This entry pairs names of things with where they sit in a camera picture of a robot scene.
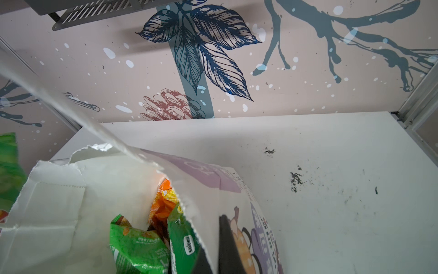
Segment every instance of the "green snack bag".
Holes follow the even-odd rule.
[[[154,231],[132,228],[119,214],[111,222],[109,241],[117,274],[167,274],[170,252]]]
[[[0,223],[6,221],[26,179],[26,173],[18,164],[15,133],[0,135]]]
[[[198,240],[178,203],[167,219],[169,230],[172,274],[189,274],[198,258]]]

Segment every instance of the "leaf illustration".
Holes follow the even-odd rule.
[[[197,34],[195,37],[196,47],[204,65],[205,75],[221,90],[247,98],[249,95],[245,78],[237,64],[231,60],[218,44],[208,37]]]
[[[194,44],[194,35],[181,26],[175,41],[175,63],[181,75],[190,83],[195,93],[202,74],[202,64]]]
[[[197,6],[200,5],[202,3],[207,2],[207,0],[184,0],[183,3],[184,4],[189,4],[191,6]]]
[[[146,22],[142,32],[136,33],[154,43],[162,43],[174,37],[179,27],[180,20],[176,13],[169,10],[161,10]]]
[[[190,14],[199,33],[227,50],[260,43],[251,34],[242,17],[233,10],[205,5],[192,10]]]

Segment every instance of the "perforated metal panel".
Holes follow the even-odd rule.
[[[116,17],[136,11],[155,8],[175,0],[97,0],[80,6],[69,8],[53,25],[52,30],[57,31],[76,25],[82,25],[98,20]]]

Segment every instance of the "black stain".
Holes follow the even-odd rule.
[[[291,172],[290,176],[292,176],[292,178],[290,180],[290,182],[292,183],[292,191],[296,193],[297,192],[297,185],[303,184],[303,182],[300,179],[301,174]]]
[[[275,149],[268,150],[268,147],[265,147],[265,149],[266,149],[265,154],[273,154],[275,152]]]

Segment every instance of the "white shelf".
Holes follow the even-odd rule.
[[[104,126],[131,146],[233,167],[274,231],[285,274],[438,269],[438,168],[389,113]],[[100,142],[81,129],[53,159]],[[304,182],[296,193],[290,172]]]

